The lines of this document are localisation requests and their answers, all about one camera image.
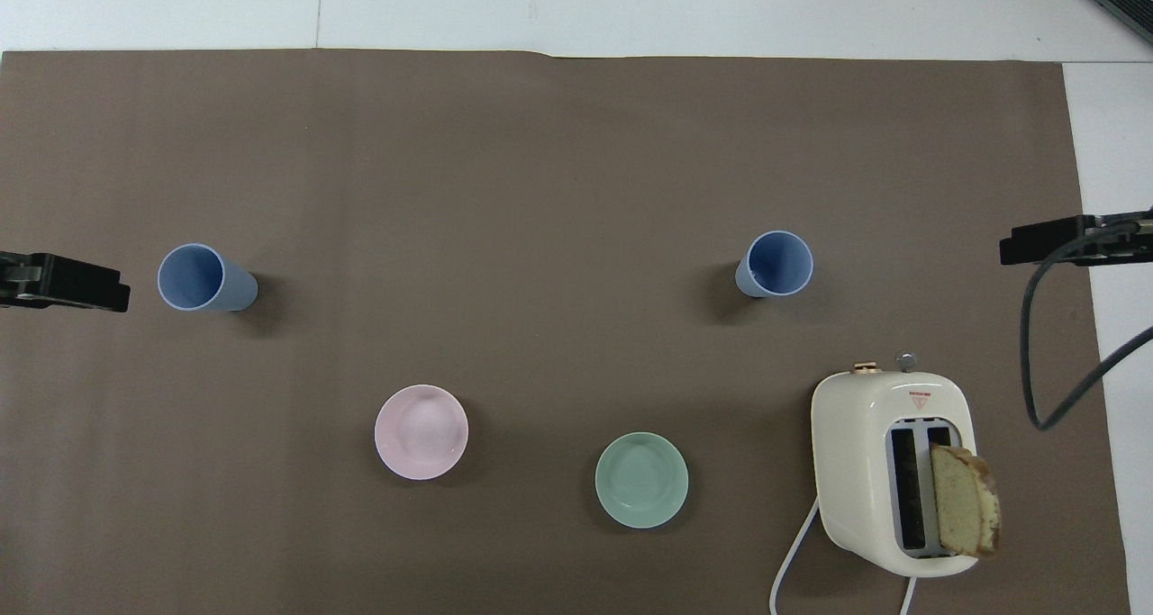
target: toaster slot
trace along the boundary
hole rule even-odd
[[[902,419],[889,427],[888,462],[892,527],[897,545],[913,558],[951,556],[941,547],[930,444],[962,445],[947,419]]]

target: blue cup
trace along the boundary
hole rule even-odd
[[[766,232],[748,247],[737,267],[737,286],[752,298],[799,293],[813,277],[813,252],[785,230]]]
[[[253,273],[204,243],[168,253],[156,273],[160,297],[182,312],[239,312],[256,300]]]

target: toaster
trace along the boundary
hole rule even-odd
[[[813,468],[837,546],[905,577],[943,577],[977,558],[941,547],[929,445],[974,455],[965,395],[943,376],[856,363],[813,391]]]

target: white table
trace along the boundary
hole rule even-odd
[[[1085,211],[1153,204],[1153,45],[1090,0],[0,0],[0,50],[210,47],[1062,61]],[[1091,280],[1103,357],[1153,323],[1153,264]],[[1133,613],[1153,613],[1150,369],[1146,347],[1105,382]]]

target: small round dish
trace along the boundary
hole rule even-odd
[[[623,435],[596,463],[596,497],[621,525],[638,530],[663,525],[680,511],[687,495],[685,458],[660,435]]]
[[[376,452],[401,478],[444,475],[467,443],[465,408],[436,385],[409,385],[384,402],[376,415]]]

